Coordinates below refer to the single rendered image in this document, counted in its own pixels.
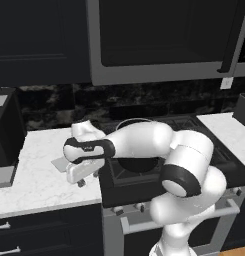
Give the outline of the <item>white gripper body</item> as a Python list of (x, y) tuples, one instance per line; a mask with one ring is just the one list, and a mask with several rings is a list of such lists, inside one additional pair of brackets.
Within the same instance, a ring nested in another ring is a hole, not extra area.
[(104, 159), (84, 160), (79, 164), (70, 163), (66, 167), (67, 181), (75, 184), (99, 170), (104, 164)]

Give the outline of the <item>grey spatula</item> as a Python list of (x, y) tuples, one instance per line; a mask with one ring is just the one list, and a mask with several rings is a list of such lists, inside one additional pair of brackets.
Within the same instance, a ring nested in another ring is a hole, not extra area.
[(71, 167), (74, 166), (74, 164), (69, 162), (65, 157), (54, 159), (51, 161), (51, 163), (61, 173), (67, 172)]

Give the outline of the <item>black pot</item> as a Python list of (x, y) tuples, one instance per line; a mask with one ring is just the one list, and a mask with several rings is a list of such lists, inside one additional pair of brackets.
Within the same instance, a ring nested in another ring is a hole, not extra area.
[[(134, 123), (149, 122), (146, 118), (131, 118), (120, 122), (116, 129), (119, 130), (123, 127)], [(118, 158), (119, 164), (126, 170), (134, 173), (145, 173), (153, 170), (158, 165), (158, 158)]]

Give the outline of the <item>dark drawer front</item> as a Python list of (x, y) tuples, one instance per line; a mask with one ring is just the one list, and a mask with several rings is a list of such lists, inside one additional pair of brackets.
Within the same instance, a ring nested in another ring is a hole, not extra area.
[(39, 249), (25, 249), (20, 245), (17, 246), (21, 248), (21, 252), (7, 256), (104, 256), (100, 244), (84, 246), (61, 244)]
[(0, 229), (1, 235), (14, 235), (27, 231), (52, 227), (82, 227), (84, 233), (102, 236), (101, 205), (92, 204), (42, 213), (0, 219), (0, 226), (8, 223), (9, 228)]

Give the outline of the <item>steel oven door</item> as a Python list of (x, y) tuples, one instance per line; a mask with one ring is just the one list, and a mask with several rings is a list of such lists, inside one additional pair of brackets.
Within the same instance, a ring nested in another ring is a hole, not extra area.
[[(242, 194), (236, 195), (241, 188)], [(215, 204), (215, 210), (224, 207), (226, 199), (233, 199), (240, 208), (245, 199), (245, 187), (227, 189)], [(105, 256), (149, 256), (152, 247), (162, 235), (162, 227), (132, 234), (123, 234), (120, 218), (127, 217), (130, 224), (152, 221), (150, 203), (141, 213), (134, 205), (124, 205), (124, 213), (117, 216), (113, 208), (103, 209), (103, 237)], [(190, 234), (189, 246), (197, 256), (218, 256), (237, 214), (204, 220)]]

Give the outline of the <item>black coffee machine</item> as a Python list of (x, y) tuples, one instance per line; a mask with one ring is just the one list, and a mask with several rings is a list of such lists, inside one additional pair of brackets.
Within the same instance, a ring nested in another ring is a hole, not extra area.
[(15, 88), (0, 88), (0, 188), (11, 187), (27, 130)]

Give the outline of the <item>steel microwave oven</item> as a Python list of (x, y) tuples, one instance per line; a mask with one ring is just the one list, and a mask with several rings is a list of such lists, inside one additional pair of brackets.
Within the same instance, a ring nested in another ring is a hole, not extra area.
[(231, 77), (219, 73), (237, 0), (86, 0), (95, 86)]

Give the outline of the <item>black hob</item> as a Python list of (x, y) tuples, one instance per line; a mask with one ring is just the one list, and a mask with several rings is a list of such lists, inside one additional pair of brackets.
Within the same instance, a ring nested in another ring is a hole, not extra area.
[[(190, 129), (204, 132), (215, 146), (211, 165), (223, 172), (227, 188), (245, 186), (245, 166), (196, 116), (157, 117), (151, 121), (166, 123), (174, 131)], [(107, 159), (99, 176), (103, 207), (149, 202), (165, 193), (159, 180), (164, 159), (158, 159), (158, 165), (145, 173), (130, 172), (119, 164), (118, 159)]]

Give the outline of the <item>dark cupboard door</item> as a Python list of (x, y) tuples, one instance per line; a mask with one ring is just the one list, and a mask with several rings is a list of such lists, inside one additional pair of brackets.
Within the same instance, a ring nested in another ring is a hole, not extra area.
[(0, 87), (89, 80), (85, 0), (0, 0)]

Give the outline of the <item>dark base cupboard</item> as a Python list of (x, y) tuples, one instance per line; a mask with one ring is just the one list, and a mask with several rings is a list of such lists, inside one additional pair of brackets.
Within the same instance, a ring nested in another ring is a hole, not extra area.
[(240, 213), (236, 216), (230, 232), (223, 244), (222, 251), (245, 247), (245, 199)]

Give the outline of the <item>black box-shaped appliance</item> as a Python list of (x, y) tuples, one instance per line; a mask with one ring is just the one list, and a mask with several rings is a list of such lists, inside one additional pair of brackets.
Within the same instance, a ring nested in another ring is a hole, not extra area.
[(245, 93), (239, 95), (233, 118), (245, 126)]

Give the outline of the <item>white wall socket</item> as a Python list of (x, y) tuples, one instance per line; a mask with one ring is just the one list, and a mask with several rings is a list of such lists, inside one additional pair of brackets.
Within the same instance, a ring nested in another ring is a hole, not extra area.
[(230, 88), (232, 87), (233, 80), (234, 80), (233, 77), (223, 78), (223, 79), (222, 79), (222, 82), (221, 82), (220, 89), (221, 89), (221, 90), (230, 89)]

